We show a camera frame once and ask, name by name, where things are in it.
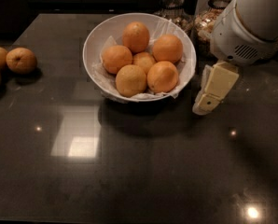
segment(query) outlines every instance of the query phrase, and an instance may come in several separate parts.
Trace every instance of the white robotic arm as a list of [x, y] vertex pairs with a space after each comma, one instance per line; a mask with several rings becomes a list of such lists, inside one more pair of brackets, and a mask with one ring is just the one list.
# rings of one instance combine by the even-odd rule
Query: white robotic arm
[[237, 65], [252, 64], [278, 38], [278, 0], [232, 0], [215, 21], [211, 52]]
[[278, 0], [232, 0], [215, 21], [211, 52], [219, 59], [202, 74], [202, 90], [193, 112], [206, 115], [237, 81], [238, 67], [269, 53], [278, 38]]

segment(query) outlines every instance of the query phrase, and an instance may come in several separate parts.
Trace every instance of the glass jar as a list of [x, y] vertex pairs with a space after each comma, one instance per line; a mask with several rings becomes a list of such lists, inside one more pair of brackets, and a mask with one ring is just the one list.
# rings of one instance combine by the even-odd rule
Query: glass jar
[[193, 27], [193, 17], [185, 12], [184, 2], [185, 0], [161, 0], [161, 10], [155, 14], [171, 20], [190, 35]]
[[193, 24], [195, 46], [198, 53], [206, 58], [214, 58], [210, 51], [211, 33], [216, 18], [222, 13], [231, 0], [210, 0], [208, 8], [197, 14]]

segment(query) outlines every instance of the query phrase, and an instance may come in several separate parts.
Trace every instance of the table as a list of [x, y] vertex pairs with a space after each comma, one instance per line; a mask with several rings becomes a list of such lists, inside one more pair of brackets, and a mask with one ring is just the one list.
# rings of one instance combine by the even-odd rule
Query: table
[[111, 16], [40, 14], [10, 47], [38, 69], [0, 88], [0, 220], [278, 224], [278, 56], [204, 117], [201, 72], [176, 99], [120, 104], [82, 62]]

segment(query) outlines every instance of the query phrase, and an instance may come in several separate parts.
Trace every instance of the black countertop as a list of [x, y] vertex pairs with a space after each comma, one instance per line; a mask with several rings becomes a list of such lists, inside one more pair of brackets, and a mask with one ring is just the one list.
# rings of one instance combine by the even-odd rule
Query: black countertop
[[0, 220], [278, 224], [278, 57], [204, 117], [199, 73], [176, 99], [120, 104], [82, 62], [111, 16], [40, 14], [9, 47], [38, 69], [0, 88]]

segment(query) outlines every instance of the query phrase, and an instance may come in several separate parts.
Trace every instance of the bowl of oranges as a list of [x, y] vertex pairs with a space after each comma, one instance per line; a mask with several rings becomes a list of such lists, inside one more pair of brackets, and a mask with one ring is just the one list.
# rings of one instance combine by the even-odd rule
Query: bowl of oranges
[[90, 32], [83, 63], [102, 96], [121, 103], [151, 102], [178, 96], [194, 76], [196, 52], [173, 22], [127, 13]]

